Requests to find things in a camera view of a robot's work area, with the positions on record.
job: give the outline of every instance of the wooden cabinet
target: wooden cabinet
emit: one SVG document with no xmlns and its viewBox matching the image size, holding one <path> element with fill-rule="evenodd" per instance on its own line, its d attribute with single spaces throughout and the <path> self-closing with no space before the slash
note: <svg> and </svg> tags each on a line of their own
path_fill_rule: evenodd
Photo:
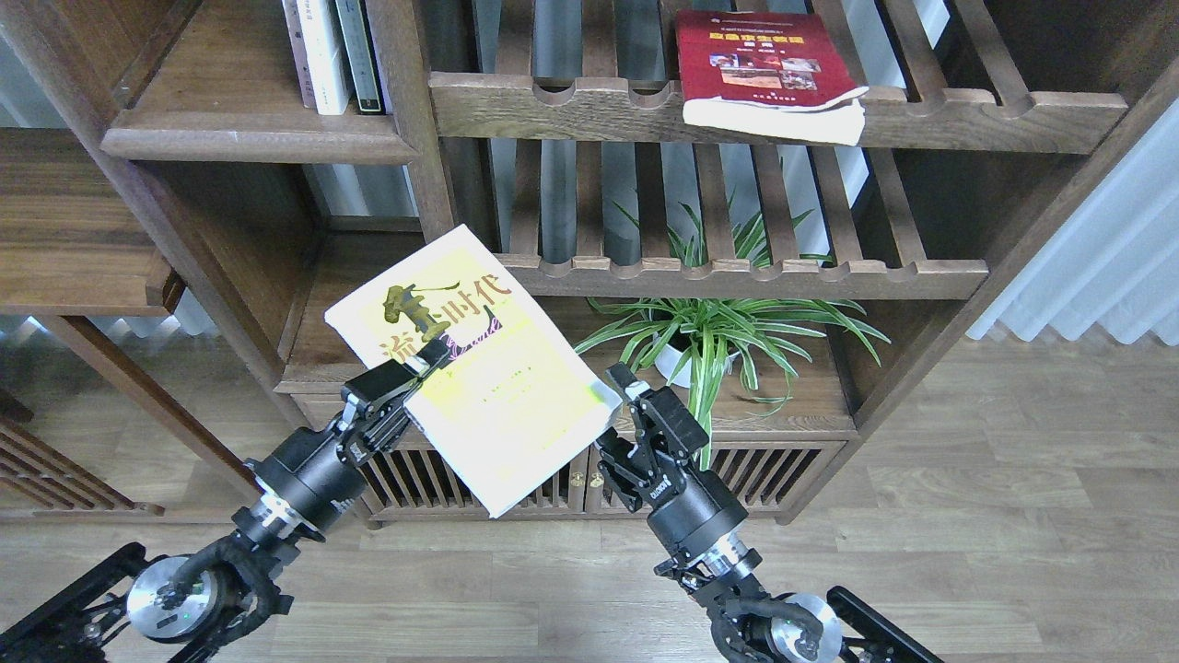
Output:
<svg viewBox="0 0 1179 663">
<path fill-rule="evenodd" d="M 674 11 L 651 0 L 676 61 Z M 738 8 L 760 8 L 737 2 Z M 839 0 L 812 0 L 854 78 L 864 67 Z M 808 146 L 835 267 L 801 260 L 773 142 L 690 127 L 670 80 L 619 77 L 614 18 L 581 2 L 582 65 L 572 79 L 533 76 L 532 4 L 505 0 L 498 55 L 475 65 L 470 2 L 370 2 L 394 112 L 322 117 L 302 107 L 279 4 L 272 0 L 5 2 L 6 37 L 169 262 L 292 424 L 322 424 L 342 381 L 362 368 L 323 309 L 399 256 L 470 222 L 534 294 L 554 297 L 577 340 L 594 323 L 579 297 L 850 297 L 894 343 L 877 368 L 838 337 L 824 343 L 769 419 L 736 394 L 718 407 L 718 470 L 751 511 L 789 519 L 865 442 L 961 337 L 1084 196 L 1175 98 L 1173 1 L 1059 4 L 947 0 L 930 46 L 909 0 L 878 0 L 903 87 L 872 86 L 862 139 L 868 183 L 848 201 L 836 152 Z M 436 34 L 423 19 L 444 14 Z M 486 139 L 516 139 L 507 242 L 488 219 Z M 572 256 L 541 256 L 540 140 L 577 143 Z M 640 257 L 604 250 L 604 142 L 633 144 Z M 711 261 L 670 257 L 660 142 L 692 143 Z M 749 145 L 773 265 L 736 260 L 720 143 Z M 311 204 L 307 163 L 407 164 L 417 232 L 341 232 Z M 404 230 L 389 223 L 389 229 Z M 597 368 L 608 363 L 591 356 Z M 613 517 L 585 454 L 514 513 Z M 407 441 L 370 472 L 378 519 L 481 517 L 424 442 Z"/>
</svg>

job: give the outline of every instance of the wooden shelf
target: wooden shelf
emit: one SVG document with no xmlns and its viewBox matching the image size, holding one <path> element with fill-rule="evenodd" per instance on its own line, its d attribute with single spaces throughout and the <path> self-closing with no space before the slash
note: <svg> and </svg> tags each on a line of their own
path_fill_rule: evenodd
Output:
<svg viewBox="0 0 1179 663">
<path fill-rule="evenodd" d="M 286 370 L 276 389 L 292 394 L 316 425 L 341 409 L 340 386 L 364 370 L 334 329 L 323 321 L 323 311 L 358 285 L 388 269 L 389 265 L 421 245 L 421 237 L 402 234 L 342 234 L 325 242 L 316 268 Z M 581 298 L 540 297 L 566 336 L 580 341 L 608 321 L 593 314 Z M 849 440 L 856 428 L 848 412 L 835 361 L 822 339 L 804 339 L 803 344 L 815 357 L 814 363 L 799 361 L 799 380 L 793 399 L 772 416 L 760 416 L 764 405 L 745 400 L 737 380 L 722 389 L 716 407 L 714 435 L 718 441 L 742 440 Z M 586 354 L 586 362 L 597 373 L 617 361 L 620 346 L 601 346 Z M 766 394 L 785 393 L 785 383 L 768 366 L 762 374 Z M 654 373 L 645 375 L 652 385 L 663 380 Z M 625 428 L 628 421 L 620 421 Z M 424 448 L 424 440 L 411 435 L 404 448 Z"/>
<path fill-rule="evenodd" d="M 880 218 L 852 219 L 843 177 L 831 147 L 808 147 L 835 267 L 801 260 L 782 166 L 770 145 L 750 147 L 765 218 L 771 265 L 753 269 L 735 258 L 726 188 L 717 145 L 693 145 L 704 243 L 711 261 L 685 268 L 670 257 L 660 149 L 635 146 L 641 258 L 620 265 L 602 254 L 599 144 L 577 146 L 577 254 L 559 264 L 538 255 L 540 237 L 540 143 L 516 145 L 515 196 L 508 252 L 500 260 L 534 295 L 791 297 L 857 300 L 963 300 L 982 283 L 987 265 L 975 260 L 935 260 L 926 254 L 904 186 L 889 150 L 868 150 L 872 182 L 883 198 Z M 868 228 L 869 225 L 881 228 Z M 865 260 L 865 256 L 883 256 Z"/>
<path fill-rule="evenodd" d="M 169 315 L 183 285 L 67 130 L 0 130 L 0 314 Z"/>
<path fill-rule="evenodd" d="M 531 4 L 505 2 L 500 20 L 495 73 L 430 76 L 430 93 L 440 136 L 623 140 L 635 143 L 784 143 L 765 136 L 685 125 L 684 98 L 674 73 L 668 81 L 619 78 L 612 17 L 582 4 L 582 78 L 534 79 L 531 76 Z M 674 66 L 674 8 L 665 12 L 664 53 Z M 756 8 L 756 4 L 747 8 Z M 1119 94 L 1028 91 L 982 0 L 953 0 L 970 42 L 992 80 L 990 90 L 953 88 L 911 2 L 883 2 L 883 24 L 905 74 L 907 87 L 872 86 L 862 103 L 864 147 L 927 147 L 1014 152 L 1089 153 L 1126 112 Z M 863 67 L 839 0 L 816 0 L 832 41 L 854 79 Z"/>
<path fill-rule="evenodd" d="M 393 117 L 304 109 L 282 4 L 206 0 L 103 150 L 129 159 L 406 164 Z"/>
</svg>

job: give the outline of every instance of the wooden floor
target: wooden floor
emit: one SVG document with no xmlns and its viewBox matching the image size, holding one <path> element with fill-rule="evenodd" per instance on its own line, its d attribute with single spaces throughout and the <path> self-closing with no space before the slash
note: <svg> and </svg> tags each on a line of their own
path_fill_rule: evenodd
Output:
<svg viewBox="0 0 1179 663">
<path fill-rule="evenodd" d="M 0 381 L 38 413 L 37 434 L 133 499 L 228 521 L 236 498 L 179 442 L 21 335 L 0 340 Z M 242 455 L 285 435 L 222 341 L 124 348 Z M 228 531 L 0 524 L 0 625 L 125 541 L 183 553 Z M 796 523 L 750 521 L 743 539 L 771 590 L 844 584 L 948 662 L 1173 661 L 1179 353 L 963 341 Z M 349 521 L 304 549 L 281 578 L 291 615 L 217 661 L 720 661 L 703 611 L 651 573 L 663 556 L 643 523 Z M 170 651 L 130 632 L 108 649 Z"/>
</svg>

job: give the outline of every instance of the white flower pot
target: white flower pot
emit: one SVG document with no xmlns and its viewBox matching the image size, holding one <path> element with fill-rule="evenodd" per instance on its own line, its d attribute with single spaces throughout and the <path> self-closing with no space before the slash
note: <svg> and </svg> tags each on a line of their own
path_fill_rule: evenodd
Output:
<svg viewBox="0 0 1179 663">
<path fill-rule="evenodd" d="M 660 375 L 667 379 L 668 385 L 676 385 L 677 387 L 690 389 L 692 388 L 692 357 L 687 357 L 687 361 L 684 362 L 684 368 L 679 369 L 674 380 L 671 378 L 671 372 L 676 370 L 676 365 L 679 363 L 679 357 L 681 356 L 684 356 L 684 353 L 671 347 L 668 343 L 664 346 L 664 349 L 659 350 L 658 355 L 656 355 L 656 368 L 659 370 Z M 732 373 L 733 360 L 738 356 L 740 356 L 740 353 L 733 353 L 725 360 L 726 374 Z"/>
</svg>

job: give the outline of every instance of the spider plant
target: spider plant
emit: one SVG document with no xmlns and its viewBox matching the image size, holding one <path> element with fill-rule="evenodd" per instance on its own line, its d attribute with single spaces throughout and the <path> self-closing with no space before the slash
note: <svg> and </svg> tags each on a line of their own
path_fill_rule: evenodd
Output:
<svg viewBox="0 0 1179 663">
<path fill-rule="evenodd" d="M 698 267 L 707 262 L 707 251 L 703 241 L 703 225 L 699 216 L 690 205 L 680 203 L 696 227 L 696 234 L 680 237 L 671 231 L 671 249 L 676 257 L 687 267 Z M 618 205 L 633 223 L 638 219 Z M 797 228 L 808 212 L 792 221 Z M 762 212 L 757 212 L 746 222 L 733 228 L 735 255 L 749 260 L 753 267 L 769 267 L 770 251 L 765 241 L 765 228 Z M 804 260 L 831 262 L 831 256 L 804 254 Z M 709 439 L 712 438 L 712 406 L 720 392 L 720 383 L 726 373 L 729 356 L 740 357 L 740 383 L 750 394 L 750 400 L 770 403 L 766 415 L 780 409 L 790 399 L 790 390 L 798 372 L 791 366 L 792 357 L 812 361 L 811 355 L 789 336 L 824 337 L 823 326 L 830 326 L 852 334 L 868 349 L 880 365 L 880 356 L 872 347 L 871 339 L 889 342 L 888 337 L 862 320 L 852 315 L 865 315 L 864 309 L 850 300 L 751 300 L 751 298 L 679 298 L 679 297 L 644 297 L 634 302 L 606 304 L 590 300 L 594 310 L 620 316 L 587 336 L 574 348 L 584 353 L 600 343 L 615 339 L 627 339 L 619 361 L 628 363 L 632 370 L 640 370 L 654 365 L 656 359 L 668 346 L 679 348 L 683 355 L 676 368 L 667 375 L 674 379 L 691 363 L 691 387 L 689 389 L 687 409 L 700 424 Z M 758 390 L 758 375 L 755 352 L 769 357 L 782 369 L 786 379 L 786 393 L 776 396 L 755 395 Z M 711 444 L 700 452 L 700 468 L 707 470 L 711 462 Z"/>
</svg>

